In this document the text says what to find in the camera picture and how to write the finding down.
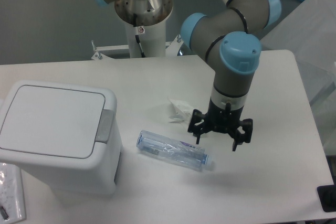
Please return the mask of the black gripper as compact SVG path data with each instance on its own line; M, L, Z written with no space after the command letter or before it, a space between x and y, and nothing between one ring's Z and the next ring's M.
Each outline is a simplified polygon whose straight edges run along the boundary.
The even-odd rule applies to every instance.
M210 131L233 134L234 152L238 145L250 143L253 133L253 119L240 120L243 108L227 112L210 100L206 114L197 109L193 110L187 131L196 137L196 144L199 144L202 134Z

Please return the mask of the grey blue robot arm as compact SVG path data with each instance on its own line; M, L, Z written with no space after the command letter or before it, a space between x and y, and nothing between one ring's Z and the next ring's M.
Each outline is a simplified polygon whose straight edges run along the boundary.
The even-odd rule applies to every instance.
M165 55L165 21L172 0L95 0L114 4L127 28L132 58ZM194 110L188 131L196 138L210 131L228 134L233 147L249 143L252 119L241 119L261 54L256 31L273 24L281 14L280 0L223 0L226 9L208 17L191 14L182 24L182 41L215 72L208 111Z

